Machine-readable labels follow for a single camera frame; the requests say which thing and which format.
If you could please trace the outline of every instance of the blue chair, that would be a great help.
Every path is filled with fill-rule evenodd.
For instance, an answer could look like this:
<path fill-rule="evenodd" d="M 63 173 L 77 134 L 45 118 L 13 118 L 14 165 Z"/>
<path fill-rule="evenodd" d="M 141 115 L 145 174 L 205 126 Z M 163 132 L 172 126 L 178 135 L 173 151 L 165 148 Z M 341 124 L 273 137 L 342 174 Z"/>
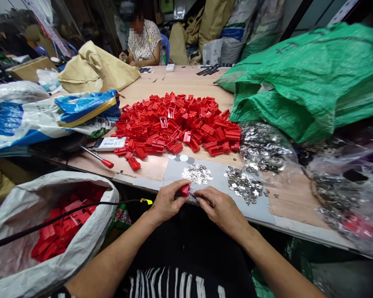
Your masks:
<path fill-rule="evenodd" d="M 162 35 L 162 49 L 163 50 L 163 46 L 166 47 L 166 65 L 169 64 L 169 59 L 170 59 L 170 42 L 169 42 L 169 39 L 167 38 L 167 36 L 165 36 L 164 34 L 161 34 Z"/>
<path fill-rule="evenodd" d="M 70 48 L 73 52 L 76 53 L 76 55 L 79 54 L 78 50 L 76 50 L 76 48 L 75 48 L 75 46 L 74 46 L 73 44 L 71 44 L 69 41 L 64 41 L 64 42 L 65 42 L 65 44 L 68 46 L 68 48 Z"/>
<path fill-rule="evenodd" d="M 50 58 L 50 55 L 47 53 L 47 50 L 41 46 L 38 46 L 35 48 L 35 51 L 40 55 L 40 56 L 46 56 Z"/>

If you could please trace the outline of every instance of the sack of red parts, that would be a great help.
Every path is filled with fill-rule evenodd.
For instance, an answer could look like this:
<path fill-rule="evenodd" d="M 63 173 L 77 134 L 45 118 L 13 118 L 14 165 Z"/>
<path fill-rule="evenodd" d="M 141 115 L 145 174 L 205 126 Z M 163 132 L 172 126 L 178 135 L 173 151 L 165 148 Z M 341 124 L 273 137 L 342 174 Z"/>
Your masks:
<path fill-rule="evenodd" d="M 166 149 L 178 154 L 186 144 L 195 153 L 200 145 L 210 156 L 239 152 L 240 127 L 228 120 L 229 110 L 221 112 L 213 97 L 194 98 L 193 95 L 166 93 L 164 97 L 151 95 L 149 99 L 125 105 L 118 130 L 111 137 L 126 137 L 126 145 L 114 150 L 124 156 L 133 169 L 148 154 L 162 154 Z"/>
<path fill-rule="evenodd" d="M 98 175 L 59 171 L 15 186 L 0 207 L 0 239 L 92 202 L 119 202 L 113 184 Z M 0 297 L 42 296 L 92 259 L 116 206 L 72 213 L 0 247 Z"/>

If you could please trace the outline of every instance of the pile of red plastic parts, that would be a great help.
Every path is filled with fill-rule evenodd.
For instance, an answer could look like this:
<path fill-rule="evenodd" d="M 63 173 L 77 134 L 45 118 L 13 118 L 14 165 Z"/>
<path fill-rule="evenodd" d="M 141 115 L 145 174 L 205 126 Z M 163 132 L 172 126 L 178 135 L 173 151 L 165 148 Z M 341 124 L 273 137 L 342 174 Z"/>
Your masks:
<path fill-rule="evenodd" d="M 178 154 L 182 143 L 193 152 L 200 144 L 211 156 L 238 152 L 241 129 L 228 120 L 229 110 L 223 113 L 213 97 L 194 98 L 193 95 L 166 93 L 165 97 L 151 95 L 132 106 L 123 107 L 118 130 L 111 137 L 126 137 L 126 145 L 116 148 L 115 154 L 125 156 L 133 171 L 141 164 L 134 154 L 143 160 L 147 154 L 162 154 L 167 149 Z"/>
<path fill-rule="evenodd" d="M 77 207 L 101 201 L 106 187 L 91 182 L 81 182 L 69 193 L 58 200 L 58 207 L 50 212 L 44 222 L 64 214 Z M 65 252 L 73 237 L 88 220 L 97 206 L 91 206 L 72 213 L 40 230 L 40 238 L 32 250 L 31 256 L 40 262 Z"/>

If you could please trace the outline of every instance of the work bench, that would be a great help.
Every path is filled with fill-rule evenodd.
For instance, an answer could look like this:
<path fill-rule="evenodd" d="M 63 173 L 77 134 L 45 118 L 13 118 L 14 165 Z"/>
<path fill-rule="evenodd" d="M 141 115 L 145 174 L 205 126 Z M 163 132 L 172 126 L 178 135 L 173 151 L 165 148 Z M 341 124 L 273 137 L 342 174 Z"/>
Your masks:
<path fill-rule="evenodd" d="M 196 75 L 200 71 L 197 66 L 175 66 L 174 72 L 166 72 L 165 66 L 154 66 L 151 71 L 153 72 L 141 74 L 139 79 L 121 91 L 125 96 L 125 99 L 120 98 L 121 107 L 148 99 L 150 95 L 163 97 L 166 92 L 174 92 L 176 95 L 186 94 L 188 96 L 192 94 L 195 98 L 214 97 L 221 111 L 232 110 L 234 95 L 213 83 L 227 70 L 219 70 L 219 72 L 207 76 Z M 115 129 L 114 127 L 105 137 L 113 134 Z M 95 141 L 91 141 L 87 146 L 92 146 L 94 143 Z M 193 158 L 195 163 L 204 164 L 209 169 L 215 165 L 211 171 L 216 173 L 213 173 L 214 179 L 209 183 L 213 187 L 217 188 L 218 186 L 216 175 L 223 175 L 223 173 L 217 173 L 218 171 L 225 172 L 224 169 L 227 166 L 243 167 L 239 153 L 231 152 L 211 157 L 203 148 L 193 153 L 188 146 L 185 144 L 183 146 L 184 148 L 179 154 Z M 173 156 L 170 156 L 172 159 L 169 159 L 168 153 L 148 155 L 142 161 L 138 159 L 141 168 L 135 172 L 122 156 L 118 157 L 113 152 L 99 152 L 98 155 L 114 163 L 114 167 L 112 169 L 104 167 L 97 159 L 83 151 L 76 152 L 67 160 L 58 158 L 49 160 L 151 192 L 156 192 L 163 185 L 181 179 L 181 172 L 174 169 L 183 167 L 174 163 Z M 283 175 L 284 179 L 279 177 L 283 182 L 277 184 L 276 187 L 266 185 L 269 195 L 257 198 L 257 204 L 248 206 L 244 199 L 236 196 L 234 192 L 228 190 L 227 193 L 232 196 L 250 222 L 327 246 L 355 250 L 354 244 L 341 237 L 336 231 L 331 230 L 323 221 L 320 213 L 315 210 L 320 204 L 311 192 L 310 180 L 301 169 L 297 165 L 289 165 Z M 227 189 L 228 185 L 222 185 L 222 187 Z"/>

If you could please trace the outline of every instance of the person's left hand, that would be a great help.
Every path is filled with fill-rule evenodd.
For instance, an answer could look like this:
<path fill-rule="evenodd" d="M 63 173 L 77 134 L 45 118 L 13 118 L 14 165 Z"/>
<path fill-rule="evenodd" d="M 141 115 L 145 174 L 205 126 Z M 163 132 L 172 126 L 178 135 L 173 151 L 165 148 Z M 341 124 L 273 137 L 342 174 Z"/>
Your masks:
<path fill-rule="evenodd" d="M 148 210 L 148 214 L 155 225 L 160 225 L 176 215 L 188 197 L 179 197 L 174 200 L 177 190 L 186 184 L 190 184 L 188 179 L 175 181 L 159 190 L 155 202 Z"/>
<path fill-rule="evenodd" d="M 138 67 L 138 68 L 143 67 L 143 65 L 142 65 L 142 61 L 131 61 L 131 62 L 130 62 L 130 66 L 136 66 L 136 67 Z"/>

